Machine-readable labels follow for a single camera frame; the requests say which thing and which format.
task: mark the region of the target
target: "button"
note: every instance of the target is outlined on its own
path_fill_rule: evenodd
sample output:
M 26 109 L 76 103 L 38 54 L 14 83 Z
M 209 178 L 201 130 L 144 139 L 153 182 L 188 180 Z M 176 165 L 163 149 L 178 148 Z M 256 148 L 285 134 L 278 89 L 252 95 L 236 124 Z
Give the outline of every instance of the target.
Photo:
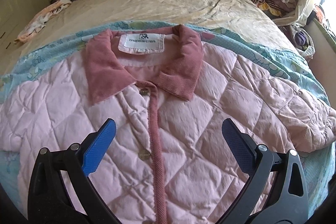
M 151 157 L 151 153 L 149 153 L 148 150 L 144 149 L 139 152 L 139 158 L 140 160 L 149 160 Z
M 141 96 L 147 96 L 149 94 L 149 90 L 148 89 L 141 89 L 139 93 L 140 93 Z

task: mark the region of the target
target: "mattress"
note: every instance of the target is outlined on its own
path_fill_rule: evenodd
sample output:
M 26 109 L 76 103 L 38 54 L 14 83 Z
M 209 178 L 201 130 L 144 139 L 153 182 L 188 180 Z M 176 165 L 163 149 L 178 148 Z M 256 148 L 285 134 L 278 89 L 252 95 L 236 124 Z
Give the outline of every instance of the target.
M 247 45 L 248 49 L 253 49 L 260 56 L 273 60 L 273 64 L 286 71 L 286 73 L 291 73 L 293 75 L 291 80 L 294 79 L 295 75 L 301 75 L 302 70 L 309 70 L 306 63 L 301 67 L 298 65 L 302 58 L 293 45 L 250 0 L 76 0 L 61 14 L 51 19 L 31 42 L 18 47 L 8 56 L 0 56 L 0 75 L 11 72 L 14 67 L 15 70 L 31 71 L 31 64 L 29 68 L 22 67 L 25 64 L 28 65 L 29 61 L 29 57 L 24 56 L 45 45 L 53 46 L 50 48 L 51 52 L 45 51 L 45 49 L 41 51 L 44 52 L 46 59 L 48 56 L 50 58 L 50 54 L 57 55 L 58 58 L 65 58 L 76 47 L 78 47 L 77 50 L 80 49 L 84 45 L 81 42 L 106 27 L 123 29 L 125 25 L 128 29 L 132 26 L 132 23 L 122 22 L 121 20 L 131 20 L 129 22 L 145 21 L 142 24 L 133 24 L 133 26 L 141 26 L 137 29 L 161 26 L 155 25 L 156 23 L 151 25 L 151 21 L 165 21 L 168 22 L 167 24 L 189 23 L 198 26 L 200 30 L 204 27 L 211 29 L 214 33 L 225 34 L 229 38 L 235 39 L 238 42 L 237 45 Z M 63 48 L 62 52 L 53 52 L 55 51 L 54 46 L 61 43 L 63 45 L 68 44 L 68 47 Z M 247 52 L 240 46 L 232 50 L 237 52 L 238 49 L 241 51 L 238 54 L 244 55 Z M 48 59 L 49 61 L 54 64 L 59 59 Z M 259 62 L 259 65 L 264 66 L 258 58 L 253 62 Z M 35 70 L 33 73 L 39 75 L 41 72 Z M 312 80 L 314 76 L 309 75 L 306 78 Z M 316 87 L 319 88 L 319 83 L 315 85 L 315 88 L 312 88 L 312 92 Z M 301 158 L 306 178 L 310 183 L 308 185 L 310 214 L 326 196 L 325 185 L 334 172 L 334 155 L 334 147 L 332 146 L 314 152 L 313 156 L 303 155 Z M 7 152 L 0 154 L 0 182 L 4 185 L 10 198 L 21 209 L 17 188 L 13 185 L 17 181 L 19 164 L 17 154 Z
M 61 37 L 119 20 L 158 20 L 199 27 L 224 27 L 250 43 L 296 52 L 278 27 L 250 0 L 76 0 L 51 19 L 34 39 L 6 56 L 0 53 L 0 75 L 18 59 Z

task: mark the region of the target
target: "bed sheet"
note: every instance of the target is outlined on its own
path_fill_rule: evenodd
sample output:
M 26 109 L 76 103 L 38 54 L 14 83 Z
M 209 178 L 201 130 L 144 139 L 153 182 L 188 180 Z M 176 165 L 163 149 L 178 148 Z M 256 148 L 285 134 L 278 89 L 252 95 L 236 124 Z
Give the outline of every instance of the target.
M 18 61 L 13 72 L 3 78 L 4 85 L 2 90 L 0 90 L 0 97 L 4 99 L 11 89 L 21 82 L 34 80 L 43 72 L 50 69 L 55 63 L 63 60 L 73 52 L 82 49 L 90 38 L 104 29 L 143 30 L 172 25 L 167 22 L 120 21 L 79 31 L 74 35 L 56 40 L 45 47 L 33 51 Z M 203 41 L 241 54 L 267 69 L 271 75 L 290 79 L 328 103 L 324 89 L 309 70 L 306 61 L 292 51 L 280 51 L 263 45 L 248 43 L 236 33 L 225 28 L 209 30 L 192 25 L 188 26 L 199 32 Z M 10 193 L 10 197 L 14 203 L 21 206 L 18 195 L 16 195 L 17 189 L 15 188 L 15 184 L 6 184 L 7 182 L 15 182 L 17 180 L 19 169 L 18 156 L 14 153 L 11 156 L 5 155 L 4 157 L 0 157 L 0 174 L 6 174 L 6 180 L 4 180 L 6 190 Z M 327 195 L 326 185 L 335 170 L 335 148 L 332 145 L 310 154 L 301 153 L 300 156 L 309 192 L 309 212 L 312 215 Z
M 76 0 L 52 18 L 31 42 L 11 53 L 0 53 L 0 75 L 10 72 L 20 57 L 37 48 L 66 35 L 120 20 L 224 27 L 246 42 L 296 52 L 287 37 L 250 0 Z

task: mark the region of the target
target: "dark pink collar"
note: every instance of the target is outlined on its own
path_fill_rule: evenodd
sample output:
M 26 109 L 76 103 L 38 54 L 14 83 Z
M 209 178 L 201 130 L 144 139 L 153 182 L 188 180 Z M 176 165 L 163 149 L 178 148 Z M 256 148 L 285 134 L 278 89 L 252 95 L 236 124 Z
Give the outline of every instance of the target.
M 184 25 L 127 33 L 157 33 L 177 35 L 181 43 L 179 57 L 160 71 L 150 82 L 167 92 L 189 101 L 200 75 L 203 47 L 200 35 Z M 84 66 L 93 104 L 117 94 L 137 80 L 122 66 L 111 50 L 111 39 L 125 32 L 107 29 L 86 45 Z

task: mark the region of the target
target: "white label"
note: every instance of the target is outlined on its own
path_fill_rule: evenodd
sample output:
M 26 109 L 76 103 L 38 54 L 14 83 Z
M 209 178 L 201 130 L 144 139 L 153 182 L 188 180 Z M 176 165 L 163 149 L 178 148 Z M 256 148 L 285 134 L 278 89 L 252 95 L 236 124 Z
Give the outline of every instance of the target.
M 124 47 L 129 53 L 155 53 L 164 52 L 164 34 L 156 33 L 135 33 L 123 34 L 120 37 L 119 46 Z

